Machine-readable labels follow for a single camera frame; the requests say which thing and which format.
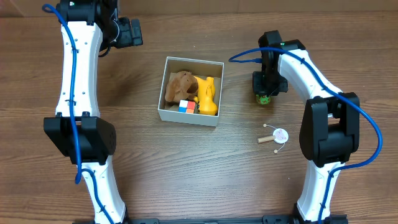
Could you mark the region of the brown plush toy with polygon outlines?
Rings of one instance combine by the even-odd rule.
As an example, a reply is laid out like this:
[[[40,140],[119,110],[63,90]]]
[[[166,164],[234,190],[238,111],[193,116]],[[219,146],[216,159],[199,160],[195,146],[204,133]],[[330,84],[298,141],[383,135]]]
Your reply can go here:
[[[180,103],[181,100],[193,100],[198,93],[198,81],[191,72],[176,73],[168,82],[165,100],[168,103]]]

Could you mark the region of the small wooden rattle drum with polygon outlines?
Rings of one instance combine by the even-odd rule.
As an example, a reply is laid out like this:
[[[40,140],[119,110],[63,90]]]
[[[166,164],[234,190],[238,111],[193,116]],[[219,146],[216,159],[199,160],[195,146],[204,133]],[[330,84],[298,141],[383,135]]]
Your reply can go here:
[[[274,154],[277,154],[286,144],[286,142],[289,140],[289,134],[285,129],[282,128],[277,128],[274,126],[271,126],[269,124],[263,124],[263,127],[266,128],[272,128],[273,132],[270,136],[265,136],[257,139],[257,143],[265,143],[265,142],[271,142],[274,141],[277,144],[281,144],[281,147],[278,149],[275,149],[273,151]]]

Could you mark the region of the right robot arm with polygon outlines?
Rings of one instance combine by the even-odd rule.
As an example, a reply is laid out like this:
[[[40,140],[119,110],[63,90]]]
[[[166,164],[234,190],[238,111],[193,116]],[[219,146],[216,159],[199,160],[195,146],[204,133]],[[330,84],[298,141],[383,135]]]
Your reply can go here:
[[[299,40],[284,42],[278,31],[265,32],[258,40],[262,65],[252,75],[252,87],[259,104],[286,92],[292,85],[305,103],[299,134],[300,148],[307,159],[307,171],[300,198],[291,215],[265,216],[264,223],[347,223],[344,215],[331,215],[330,202],[336,181],[352,153],[359,146],[359,113],[328,93],[335,93],[359,105],[355,93],[343,93],[317,68]]]

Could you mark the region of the colourful puzzle cube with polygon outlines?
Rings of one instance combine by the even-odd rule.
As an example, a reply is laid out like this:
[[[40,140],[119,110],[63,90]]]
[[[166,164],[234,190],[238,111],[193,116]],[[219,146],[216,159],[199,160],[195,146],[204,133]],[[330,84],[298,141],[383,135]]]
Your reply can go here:
[[[197,105],[194,101],[180,100],[180,103],[178,106],[178,112],[194,114],[196,108],[197,108]]]

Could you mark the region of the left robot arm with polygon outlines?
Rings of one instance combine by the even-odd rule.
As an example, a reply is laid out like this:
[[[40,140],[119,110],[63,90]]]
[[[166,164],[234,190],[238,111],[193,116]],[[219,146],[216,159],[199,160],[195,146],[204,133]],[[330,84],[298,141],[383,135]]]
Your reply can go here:
[[[60,97],[44,132],[76,166],[75,183],[85,181],[93,223],[132,223],[113,170],[115,127],[101,119],[97,98],[98,60],[111,48],[143,44],[140,22],[119,17],[118,1],[62,0],[42,10],[55,14],[63,38]]]

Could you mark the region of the yellow toy whale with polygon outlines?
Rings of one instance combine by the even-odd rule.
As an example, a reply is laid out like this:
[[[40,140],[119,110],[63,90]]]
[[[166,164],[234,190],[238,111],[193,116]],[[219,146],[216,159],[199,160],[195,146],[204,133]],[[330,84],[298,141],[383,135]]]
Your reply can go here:
[[[195,76],[198,82],[197,96],[194,102],[198,105],[198,112],[204,115],[214,116],[217,114],[218,106],[214,103],[215,83],[213,77],[207,77],[205,80]]]

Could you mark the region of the green number ball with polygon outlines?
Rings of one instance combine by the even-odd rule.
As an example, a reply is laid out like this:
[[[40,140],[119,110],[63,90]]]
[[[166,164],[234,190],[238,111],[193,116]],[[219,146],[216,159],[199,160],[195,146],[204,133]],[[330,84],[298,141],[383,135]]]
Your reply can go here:
[[[256,95],[256,101],[260,105],[267,105],[271,102],[271,97],[267,95]]]

